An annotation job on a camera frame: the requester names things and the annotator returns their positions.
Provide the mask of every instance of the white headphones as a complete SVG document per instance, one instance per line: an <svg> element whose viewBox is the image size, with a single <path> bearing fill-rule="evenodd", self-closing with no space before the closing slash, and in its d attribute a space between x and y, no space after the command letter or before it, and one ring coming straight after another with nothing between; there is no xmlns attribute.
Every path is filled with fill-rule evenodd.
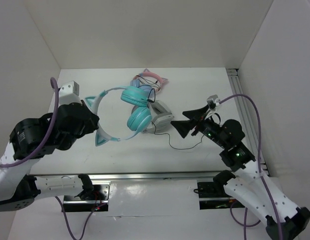
<svg viewBox="0 0 310 240"><path fill-rule="evenodd" d="M161 100L156 100L155 102L149 103L156 116L153 117L152 123L144 130L144 133L156 133L163 131L168 126L170 122L174 120L174 115L169 109L169 107L163 103ZM136 106L133 107L131 113L137 109Z"/></svg>

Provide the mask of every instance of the white wall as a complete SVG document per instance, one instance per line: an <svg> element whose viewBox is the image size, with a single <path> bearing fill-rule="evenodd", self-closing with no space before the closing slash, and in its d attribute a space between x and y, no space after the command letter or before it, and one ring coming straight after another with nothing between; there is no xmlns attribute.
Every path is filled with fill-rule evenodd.
<svg viewBox="0 0 310 240"><path fill-rule="evenodd" d="M310 0L274 0L239 78L260 110L268 166L310 209ZM310 223L301 239L310 239Z"/></svg>
<svg viewBox="0 0 310 240"><path fill-rule="evenodd" d="M60 68L21 0L0 0L0 157L16 123L46 113ZM6 240L15 212L0 212Z"/></svg>
<svg viewBox="0 0 310 240"><path fill-rule="evenodd" d="M272 0L25 0L63 69L238 68Z"/></svg>

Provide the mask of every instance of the blue ear cup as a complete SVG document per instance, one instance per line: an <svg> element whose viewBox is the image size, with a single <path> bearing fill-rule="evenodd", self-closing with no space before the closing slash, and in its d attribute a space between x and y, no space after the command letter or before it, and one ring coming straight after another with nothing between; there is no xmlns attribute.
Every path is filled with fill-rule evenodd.
<svg viewBox="0 0 310 240"><path fill-rule="evenodd" d="M131 80L131 81L130 81L130 86L139 88L139 86L140 86L140 81L139 81L139 79L133 79L133 80Z"/></svg>
<svg viewBox="0 0 310 240"><path fill-rule="evenodd" d="M147 93L147 96L149 97L149 98L152 98L153 96L154 96L154 91L155 90L153 90L153 88L151 87L151 86L149 86L149 85L141 85L140 87L139 87L139 89L142 89L143 91L145 91L146 93Z"/></svg>
<svg viewBox="0 0 310 240"><path fill-rule="evenodd" d="M121 93L120 99L139 107L146 107L148 105L148 94L144 90L134 86L128 86L127 89Z"/></svg>
<svg viewBox="0 0 310 240"><path fill-rule="evenodd" d="M151 113L147 107L138 107L128 118L127 127L131 131L142 132L151 123Z"/></svg>

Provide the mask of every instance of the headphone cable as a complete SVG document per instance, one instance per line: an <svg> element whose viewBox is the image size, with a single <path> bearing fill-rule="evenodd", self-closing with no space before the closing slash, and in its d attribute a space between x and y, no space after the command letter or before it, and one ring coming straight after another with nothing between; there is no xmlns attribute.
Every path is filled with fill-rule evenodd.
<svg viewBox="0 0 310 240"><path fill-rule="evenodd" d="M194 147L196 147L197 145L199 145L199 144L201 144L201 143L203 142L204 135L201 137L200 142L198 142L197 144L195 144L195 145L192 146L192 147L187 147L187 148L177 148L177 147L174 147L174 146L172 146L172 145L170 144L170 134L167 133L167 132L164 132L164 133L156 133L157 127L156 127L156 125L155 125L153 122L151 122L151 123L152 123L152 125L154 125L154 127L155 127L154 135L168 135L168 137L169 137L168 144L170 145L170 147L171 147L172 149L175 149L175 150L189 150L189 149L193 149Z"/></svg>

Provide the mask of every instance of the headphones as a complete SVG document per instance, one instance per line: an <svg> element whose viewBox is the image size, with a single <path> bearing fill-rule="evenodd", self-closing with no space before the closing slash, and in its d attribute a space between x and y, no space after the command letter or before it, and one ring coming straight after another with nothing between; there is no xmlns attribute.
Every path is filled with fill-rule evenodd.
<svg viewBox="0 0 310 240"><path fill-rule="evenodd" d="M151 121L152 124L144 130L144 133L154 134L155 131L160 132L165 128L169 127L170 122L174 119L174 115L169 109L169 107L161 100L151 102L149 103L149 105L155 112L156 116L153 117ZM134 106L131 113L134 113L137 108L137 106Z"/></svg>
<svg viewBox="0 0 310 240"><path fill-rule="evenodd" d="M134 105L136 108L134 112L130 115L127 121L127 127L134 131L130 136L124 138L113 137L107 134L100 124L98 123L98 129L96 132L95 144L100 146L108 141L119 142L122 140L128 140L136 136L138 133L142 132L151 123L152 117L150 109L148 108L148 103L154 103L154 101L148 99L148 93L144 90L134 87L134 86L119 86L103 91L98 96L89 96L85 98L86 103L91 108L91 112L95 115L98 113L98 107L101 100L104 98L108 92L113 90L123 90L120 99L124 102Z"/></svg>
<svg viewBox="0 0 310 240"><path fill-rule="evenodd" d="M152 77L156 79L156 82L152 82L150 80L144 79L143 77ZM151 98L153 97L152 89L156 92L159 92L163 87L164 83L166 83L168 79L162 78L159 75L150 72L148 69L145 69L143 72L139 73L138 75L134 76L134 78L130 81L130 86L142 89L148 96Z"/></svg>

